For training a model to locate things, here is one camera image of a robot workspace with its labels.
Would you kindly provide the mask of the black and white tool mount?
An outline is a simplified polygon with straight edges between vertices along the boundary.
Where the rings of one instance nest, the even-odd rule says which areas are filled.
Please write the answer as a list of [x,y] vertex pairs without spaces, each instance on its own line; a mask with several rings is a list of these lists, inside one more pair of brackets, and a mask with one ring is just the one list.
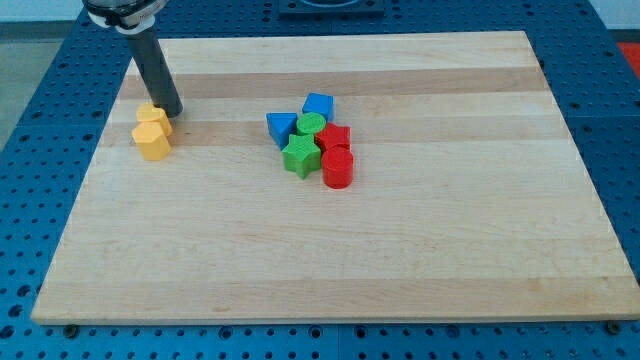
[[168,0],[82,0],[89,18],[99,27],[121,34],[138,34],[155,24],[155,15]]

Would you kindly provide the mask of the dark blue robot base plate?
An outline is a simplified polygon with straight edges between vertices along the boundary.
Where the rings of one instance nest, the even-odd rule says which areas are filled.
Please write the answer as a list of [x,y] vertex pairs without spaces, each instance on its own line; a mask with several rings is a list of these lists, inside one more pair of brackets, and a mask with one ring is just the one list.
[[386,0],[277,0],[281,18],[293,16],[381,15]]

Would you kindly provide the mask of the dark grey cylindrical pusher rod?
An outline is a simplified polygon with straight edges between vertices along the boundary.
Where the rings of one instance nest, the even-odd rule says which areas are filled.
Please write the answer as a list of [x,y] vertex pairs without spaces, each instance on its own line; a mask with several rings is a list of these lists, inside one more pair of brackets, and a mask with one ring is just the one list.
[[161,49],[154,26],[125,36],[151,102],[168,118],[183,111],[183,104]]

